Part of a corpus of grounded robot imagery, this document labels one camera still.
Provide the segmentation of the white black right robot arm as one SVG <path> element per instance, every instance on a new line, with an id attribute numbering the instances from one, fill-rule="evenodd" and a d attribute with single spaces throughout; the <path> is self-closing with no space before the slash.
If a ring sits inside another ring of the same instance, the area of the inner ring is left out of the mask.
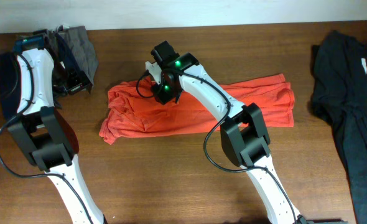
<path id="1" fill-rule="evenodd" d="M 300 213 L 274 169 L 271 140 L 261 109 L 232 97 L 192 54 L 179 55 L 167 41 L 156 45 L 151 55 L 155 61 L 146 62 L 146 70 L 155 81 L 152 87 L 155 99 L 165 104 L 177 101 L 182 93 L 195 97 L 216 119 L 209 133 L 220 131 L 222 150 L 235 168 L 212 164 L 225 172 L 247 174 L 271 223 L 298 223 Z"/>

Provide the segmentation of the red orange t-shirt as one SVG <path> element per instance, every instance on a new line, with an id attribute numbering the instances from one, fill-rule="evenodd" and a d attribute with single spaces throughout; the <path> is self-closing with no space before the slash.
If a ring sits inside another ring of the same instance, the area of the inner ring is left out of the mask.
<path id="1" fill-rule="evenodd" d="M 109 113 L 99 135 L 113 144 L 117 138 L 153 138 L 178 134 L 207 133 L 216 124 L 213 115 L 192 95 L 182 93 L 177 104 L 162 105 L 150 94 L 151 80 L 122 82 L 108 91 Z M 223 89 L 244 104 L 257 104 L 266 126 L 294 126 L 295 95 L 283 74 L 223 85 Z"/>

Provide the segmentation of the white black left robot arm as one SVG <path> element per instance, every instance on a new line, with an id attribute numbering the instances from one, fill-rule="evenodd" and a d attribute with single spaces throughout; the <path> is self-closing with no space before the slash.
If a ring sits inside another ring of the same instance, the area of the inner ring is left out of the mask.
<path id="1" fill-rule="evenodd" d="M 92 83 L 67 41 L 47 31 L 17 40 L 21 93 L 16 113 L 4 128 L 28 162 L 48 177 L 60 194 L 73 223 L 106 223 L 81 174 L 77 136 L 57 111 L 60 95 L 90 90 Z"/>

